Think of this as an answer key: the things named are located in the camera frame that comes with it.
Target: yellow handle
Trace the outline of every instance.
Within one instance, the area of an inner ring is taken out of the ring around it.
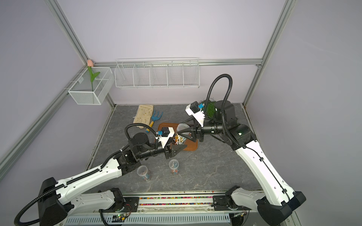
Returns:
[[[150,127],[153,126],[153,123],[154,123],[154,121],[152,121],[152,122],[150,123]],[[149,132],[149,131],[150,131],[149,129],[146,130],[146,132]]]

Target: metal profile beam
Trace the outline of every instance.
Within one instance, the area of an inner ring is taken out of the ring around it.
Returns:
[[[258,70],[256,71],[254,79],[253,79],[253,81],[252,81],[252,83],[251,83],[251,85],[249,87],[249,90],[247,92],[247,95],[245,96],[245,99],[243,101],[244,106],[248,105],[248,102],[249,102],[251,96],[254,93],[255,87],[258,84],[260,76],[264,71],[265,65],[268,62],[268,60],[270,58],[270,55],[271,55],[274,47],[277,44],[278,38],[279,38],[280,34],[282,33],[282,31],[284,29],[284,26],[285,26],[285,24],[286,24],[286,22],[288,20],[288,17],[290,15],[291,11],[294,8],[295,2],[296,2],[296,0],[286,0],[285,1],[284,7],[283,7],[282,12],[281,12],[281,14],[279,16],[277,25],[274,28],[273,34],[272,34],[272,36],[271,36],[271,38],[269,40],[269,43],[268,43],[268,45],[266,47],[265,52],[264,52],[262,62],[258,66]]]
[[[169,60],[169,61],[127,61],[129,64],[170,64],[170,63],[199,63],[200,66],[220,66],[220,65],[260,65],[262,59],[218,59],[218,60]],[[95,62],[96,67],[115,68],[117,62]]]
[[[109,115],[108,115],[108,117],[107,117],[107,120],[106,120],[106,122],[105,122],[105,124],[104,124],[104,126],[103,126],[103,129],[102,129],[100,135],[98,136],[96,145],[95,145],[95,147],[94,147],[94,149],[93,149],[93,151],[92,151],[92,153],[91,153],[91,155],[90,155],[90,158],[89,158],[89,160],[88,160],[88,162],[87,162],[87,165],[86,165],[84,171],[87,171],[87,170],[89,170],[89,169],[92,168],[92,165],[93,165],[93,162],[94,162],[94,157],[96,156],[96,154],[97,154],[97,152],[98,152],[98,149],[99,149],[99,146],[101,145],[101,142],[102,142],[102,140],[103,140],[104,134],[105,134],[106,131],[107,131],[107,128],[108,128],[109,123],[110,123],[110,121],[111,121],[111,119],[112,119],[114,110],[115,110],[115,108],[111,109],[111,111],[109,112]]]
[[[84,65],[87,65],[87,60],[89,59],[89,57],[86,51],[84,50],[82,44],[78,40],[77,36],[75,35],[72,27],[70,26],[70,23],[68,22],[62,9],[60,8],[60,5],[58,4],[57,0],[44,0],[44,1],[48,5],[50,12],[53,14],[56,22],[63,30],[64,34],[68,38],[70,44],[73,46],[74,50],[79,55]],[[113,109],[115,107],[115,104],[109,94],[107,94],[106,100]]]
[[[81,75],[85,68],[74,76],[72,81],[76,81]],[[27,131],[17,140],[15,145],[8,150],[8,152],[0,159],[0,180],[4,178],[6,173],[21,157],[25,150],[29,147],[32,141],[37,137],[45,125],[50,121],[58,109],[62,106],[64,101],[68,97],[68,90],[72,86],[72,82],[58,94],[58,96],[47,106],[42,114],[36,119],[36,121],[27,129]]]

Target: clear plastic container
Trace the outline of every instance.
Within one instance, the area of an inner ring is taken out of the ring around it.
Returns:
[[[187,129],[187,128],[190,128],[190,126],[187,125],[187,124],[185,124],[185,123],[180,123],[180,124],[177,126],[176,131],[180,131],[180,130]],[[177,144],[184,144],[185,141],[186,141],[186,138],[177,135],[177,140],[178,140]]]
[[[168,166],[171,169],[171,174],[172,175],[178,175],[180,173],[180,169],[179,169],[179,163],[176,159],[172,159],[169,163]]]
[[[149,181],[152,178],[151,171],[147,166],[140,166],[137,169],[138,176],[141,176],[145,181]]]

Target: red wire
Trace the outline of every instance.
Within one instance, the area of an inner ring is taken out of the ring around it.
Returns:
[[[127,216],[127,217],[129,217],[129,216],[131,215],[131,213],[132,213],[132,207],[131,207],[131,205],[129,205],[129,204],[126,204],[126,206],[129,206],[129,207],[130,207],[130,213],[129,213],[128,216]]]

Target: white mesh basket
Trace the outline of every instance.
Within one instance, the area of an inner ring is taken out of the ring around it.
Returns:
[[[115,85],[131,88],[183,88],[200,86],[199,63],[127,63],[117,64]]]
[[[111,68],[92,67],[92,72],[100,72],[93,81],[93,90],[91,75],[87,68],[68,90],[68,93],[79,105],[101,105],[114,83]]]

